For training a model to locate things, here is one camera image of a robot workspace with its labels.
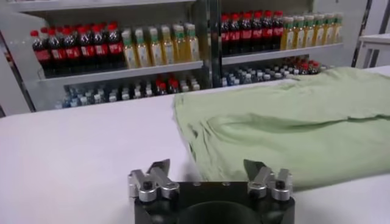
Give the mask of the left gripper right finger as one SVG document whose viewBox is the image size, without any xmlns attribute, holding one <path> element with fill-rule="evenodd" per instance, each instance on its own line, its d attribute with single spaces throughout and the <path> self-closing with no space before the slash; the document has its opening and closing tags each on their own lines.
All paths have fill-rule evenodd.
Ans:
<svg viewBox="0 0 390 224">
<path fill-rule="evenodd" d="M 256 199 L 270 195 L 277 201 L 288 201 L 292 196 L 292 174 L 289 169 L 280 169 L 278 173 L 260 161 L 243 161 L 248 176 L 247 192 Z"/>
</svg>

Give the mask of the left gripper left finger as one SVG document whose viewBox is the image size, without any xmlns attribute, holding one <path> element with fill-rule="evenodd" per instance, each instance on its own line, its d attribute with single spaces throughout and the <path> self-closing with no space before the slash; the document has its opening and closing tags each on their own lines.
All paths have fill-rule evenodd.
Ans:
<svg viewBox="0 0 390 224">
<path fill-rule="evenodd" d="M 180 194 L 180 184 L 168 177 L 170 159 L 155 161 L 146 173 L 141 169 L 132 170 L 127 177 L 128 194 L 144 203 L 158 198 L 173 200 Z"/>
</svg>

